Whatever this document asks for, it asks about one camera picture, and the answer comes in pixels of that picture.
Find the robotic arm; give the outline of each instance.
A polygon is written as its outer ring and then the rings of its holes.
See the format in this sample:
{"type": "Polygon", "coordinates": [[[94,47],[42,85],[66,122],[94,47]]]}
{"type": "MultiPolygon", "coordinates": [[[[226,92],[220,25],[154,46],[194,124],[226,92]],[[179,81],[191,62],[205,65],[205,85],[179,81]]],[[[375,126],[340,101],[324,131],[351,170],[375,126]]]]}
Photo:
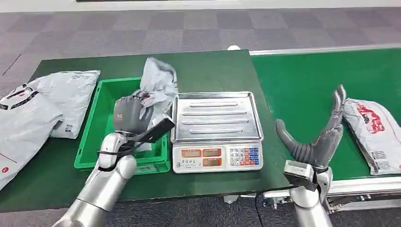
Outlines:
{"type": "Polygon", "coordinates": [[[116,131],[103,139],[99,158],[84,188],[53,227],[104,225],[107,213],[112,211],[125,184],[135,173],[137,165],[133,152],[144,142],[156,142],[174,127],[165,118],[146,131],[153,109],[148,108],[140,119],[141,108],[140,100],[135,97],[117,100],[114,106],[116,131]]]}
{"type": "Polygon", "coordinates": [[[285,129],[282,120],[276,121],[276,132],[295,161],[286,161],[284,175],[295,188],[289,193],[296,216],[302,227],[332,227],[322,203],[333,178],[329,162],[340,143],[341,120],[346,92],[340,85],[332,96],[331,117],[320,135],[309,144],[297,142],[285,129]]]}

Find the barcode label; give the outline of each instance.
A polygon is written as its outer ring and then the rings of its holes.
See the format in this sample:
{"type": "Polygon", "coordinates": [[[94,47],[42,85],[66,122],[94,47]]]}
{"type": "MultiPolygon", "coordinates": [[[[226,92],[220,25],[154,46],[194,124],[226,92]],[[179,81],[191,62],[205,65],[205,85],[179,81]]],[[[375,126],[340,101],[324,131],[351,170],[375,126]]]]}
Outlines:
{"type": "Polygon", "coordinates": [[[71,130],[72,130],[72,125],[71,124],[67,124],[65,126],[65,132],[71,132],[71,130]]]}
{"type": "Polygon", "coordinates": [[[387,159],[386,154],[384,151],[373,151],[371,152],[373,159],[387,159]]]}
{"type": "Polygon", "coordinates": [[[381,170],[389,170],[390,164],[388,162],[376,162],[377,168],[381,170]]]}

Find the black cable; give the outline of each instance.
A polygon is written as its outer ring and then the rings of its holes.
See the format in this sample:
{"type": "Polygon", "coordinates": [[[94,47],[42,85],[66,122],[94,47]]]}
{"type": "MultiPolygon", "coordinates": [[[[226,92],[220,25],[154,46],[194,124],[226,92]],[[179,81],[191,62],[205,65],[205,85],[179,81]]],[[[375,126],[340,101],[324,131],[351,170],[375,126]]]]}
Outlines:
{"type": "Polygon", "coordinates": [[[97,153],[105,154],[105,155],[116,155],[117,157],[123,157],[123,156],[126,156],[126,155],[133,155],[133,152],[136,149],[138,149],[144,143],[145,142],[141,142],[138,145],[134,146],[133,148],[129,148],[129,149],[121,151],[121,152],[108,152],[108,151],[98,150],[97,153]]]}
{"type": "MultiPolygon", "coordinates": [[[[295,188],[295,186],[291,185],[291,186],[284,187],[284,188],[281,188],[281,189],[273,189],[273,190],[268,190],[268,191],[265,191],[265,192],[271,192],[271,191],[275,191],[275,190],[290,190],[290,189],[292,189],[292,188],[295,188]]],[[[263,193],[265,193],[265,192],[256,193],[256,196],[255,196],[255,209],[256,209],[256,213],[258,214],[258,218],[259,218],[259,222],[260,222],[260,224],[261,224],[261,227],[263,227],[263,223],[262,223],[261,214],[259,213],[259,208],[258,208],[258,203],[257,203],[257,201],[258,201],[258,197],[259,197],[260,195],[262,195],[263,193]]]]}
{"type": "Polygon", "coordinates": [[[256,209],[256,213],[258,213],[259,222],[260,222],[260,224],[261,224],[261,227],[263,227],[262,217],[261,217],[261,214],[259,213],[258,203],[257,203],[257,201],[258,201],[258,196],[260,196],[261,194],[263,194],[263,193],[262,193],[262,192],[261,192],[261,193],[256,193],[256,196],[255,196],[255,209],[256,209]]]}

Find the green table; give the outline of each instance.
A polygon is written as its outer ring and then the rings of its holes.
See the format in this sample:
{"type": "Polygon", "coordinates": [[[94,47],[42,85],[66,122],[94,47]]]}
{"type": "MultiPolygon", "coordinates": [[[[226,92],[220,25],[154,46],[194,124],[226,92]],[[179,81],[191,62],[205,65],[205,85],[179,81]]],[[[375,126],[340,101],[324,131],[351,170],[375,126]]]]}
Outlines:
{"type": "MultiPolygon", "coordinates": [[[[264,165],[261,171],[250,172],[178,175],[170,171],[134,176],[120,200],[239,194],[287,187],[282,169],[290,157],[274,131],[273,118],[283,119],[299,141],[311,141],[329,117],[331,93],[339,83],[344,84],[349,97],[375,100],[400,122],[401,105],[397,101],[401,96],[401,49],[364,48],[368,50],[262,51],[251,52],[251,57],[248,51],[155,55],[176,68],[180,92],[254,93],[265,136],[264,165]]],[[[49,60],[39,65],[31,79],[60,70],[101,70],[99,79],[137,77],[142,74],[145,60],[144,55],[49,60]]],[[[0,191],[0,211],[69,206],[88,175],[73,167],[80,138],[49,139],[0,191]]],[[[398,183],[395,189],[401,189],[399,176],[369,175],[347,128],[330,166],[335,180],[332,188],[340,182],[394,179],[398,183]]]]}
{"type": "MultiPolygon", "coordinates": [[[[180,92],[251,91],[261,119],[264,166],[261,171],[138,175],[120,196],[122,201],[264,191],[288,185],[281,174],[285,148],[274,131],[248,51],[192,52],[154,55],[177,71],[180,92]]],[[[102,79],[140,77],[147,56],[118,56],[42,61],[31,79],[61,70],[101,70],[102,79]]],[[[0,191],[0,211],[68,207],[82,189],[88,172],[73,163],[76,140],[50,138],[18,176],[0,191]]]]}
{"type": "MultiPolygon", "coordinates": [[[[298,141],[311,142],[326,125],[331,94],[339,84],[344,85],[348,97],[376,101],[401,122],[401,49],[343,51],[347,49],[253,56],[273,117],[283,119],[298,141]]],[[[333,179],[375,178],[370,176],[348,124],[343,125],[344,135],[330,162],[333,179]]]]}

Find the gray plastic mailer bag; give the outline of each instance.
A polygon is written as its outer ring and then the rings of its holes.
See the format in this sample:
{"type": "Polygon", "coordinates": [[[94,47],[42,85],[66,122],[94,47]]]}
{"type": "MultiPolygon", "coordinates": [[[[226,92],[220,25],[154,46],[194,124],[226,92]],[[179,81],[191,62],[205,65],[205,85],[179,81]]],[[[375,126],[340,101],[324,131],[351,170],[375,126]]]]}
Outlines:
{"type": "Polygon", "coordinates": [[[77,138],[100,71],[61,71],[40,77],[28,85],[49,98],[63,113],[51,137],[77,138]]]}
{"type": "Polygon", "coordinates": [[[53,103],[26,84],[0,99],[0,190],[39,151],[61,118],[53,103]]]}
{"type": "Polygon", "coordinates": [[[401,129],[384,106],[349,98],[344,105],[344,118],[357,139],[370,174],[401,173],[401,129]]]}

